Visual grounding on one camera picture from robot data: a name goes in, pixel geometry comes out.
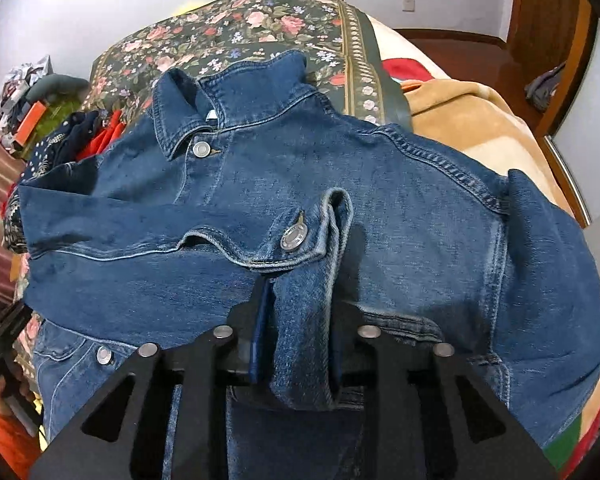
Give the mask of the orange sleeve forearm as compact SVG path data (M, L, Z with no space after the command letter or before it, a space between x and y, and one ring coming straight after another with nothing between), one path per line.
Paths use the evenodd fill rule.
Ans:
M0 453L17 477L27 480L42 451L38 437L30 436L14 415L0 413Z

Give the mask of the person's left hand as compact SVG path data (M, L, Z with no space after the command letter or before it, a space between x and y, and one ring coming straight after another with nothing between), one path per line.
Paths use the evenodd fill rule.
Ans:
M30 390L29 382L27 378L23 376L22 368L15 364L12 368L12 374L19 382L19 391L22 396L24 396L28 401L33 401L35 399L34 393ZM9 404L6 402L6 394L5 390L7 388L7 382L4 376L0 375L0 415L3 417L12 417L14 416L14 412Z

